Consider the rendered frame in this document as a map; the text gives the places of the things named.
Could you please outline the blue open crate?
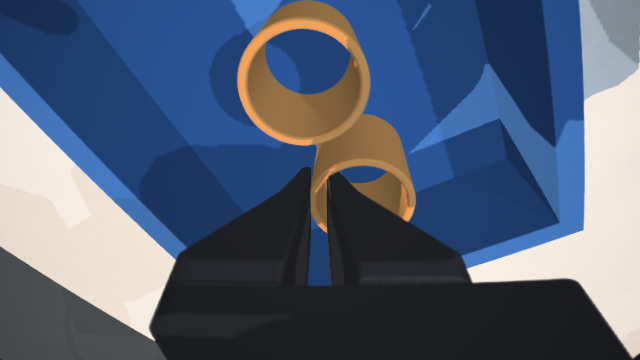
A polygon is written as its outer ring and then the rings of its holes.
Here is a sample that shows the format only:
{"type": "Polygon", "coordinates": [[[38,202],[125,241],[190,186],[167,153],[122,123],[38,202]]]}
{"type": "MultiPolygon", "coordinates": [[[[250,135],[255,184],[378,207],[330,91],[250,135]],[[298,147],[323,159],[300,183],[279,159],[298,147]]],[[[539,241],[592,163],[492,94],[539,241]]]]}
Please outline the blue open crate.
{"type": "MultiPolygon", "coordinates": [[[[175,260],[281,191],[316,145],[280,141],[241,102],[241,58],[302,0],[0,0],[0,88],[175,260]]],[[[468,268],[584,230],[579,0],[312,0],[366,59],[362,114],[398,133],[409,223],[468,268]]],[[[317,94],[350,52],[318,30],[265,46],[317,94]]]]}

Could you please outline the bronze bushing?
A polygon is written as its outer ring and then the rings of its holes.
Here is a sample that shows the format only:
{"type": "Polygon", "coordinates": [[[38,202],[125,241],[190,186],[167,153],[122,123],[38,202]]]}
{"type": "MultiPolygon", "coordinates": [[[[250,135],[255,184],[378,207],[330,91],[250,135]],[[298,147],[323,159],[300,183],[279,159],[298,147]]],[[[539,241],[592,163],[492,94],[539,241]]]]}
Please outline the bronze bushing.
{"type": "Polygon", "coordinates": [[[370,74],[347,19],[325,3],[302,0],[273,13],[250,42],[240,61],[238,90],[247,114],[265,133],[290,144],[316,145],[339,137],[356,123],[368,101],[370,74]],[[301,28],[331,35],[351,53],[344,76],[324,92],[293,92],[282,86],[268,68],[266,41],[301,28]]]}
{"type": "Polygon", "coordinates": [[[328,176],[355,166],[387,171],[371,182],[350,183],[363,195],[409,221],[416,196],[400,137],[383,119],[361,114],[345,133],[317,146],[310,190],[311,215],[317,225],[327,233],[328,176]]]}

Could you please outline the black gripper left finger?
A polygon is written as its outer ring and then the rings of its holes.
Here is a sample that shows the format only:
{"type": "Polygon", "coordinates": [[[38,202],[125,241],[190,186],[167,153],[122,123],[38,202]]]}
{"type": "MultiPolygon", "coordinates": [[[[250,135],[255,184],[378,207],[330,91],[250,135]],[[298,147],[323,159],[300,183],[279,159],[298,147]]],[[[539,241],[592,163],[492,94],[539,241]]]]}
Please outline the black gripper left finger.
{"type": "Polygon", "coordinates": [[[180,252],[165,287],[184,280],[308,286],[310,190],[304,167],[281,191],[180,252]]]}

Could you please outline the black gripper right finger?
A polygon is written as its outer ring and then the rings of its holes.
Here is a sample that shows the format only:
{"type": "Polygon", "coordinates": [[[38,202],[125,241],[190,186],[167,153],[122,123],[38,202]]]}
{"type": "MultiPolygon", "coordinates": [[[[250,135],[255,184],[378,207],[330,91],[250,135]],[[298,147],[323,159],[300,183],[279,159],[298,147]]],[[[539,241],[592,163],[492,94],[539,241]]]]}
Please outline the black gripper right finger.
{"type": "Polygon", "coordinates": [[[473,282],[459,252],[360,193],[327,179],[330,286],[473,282]]]}

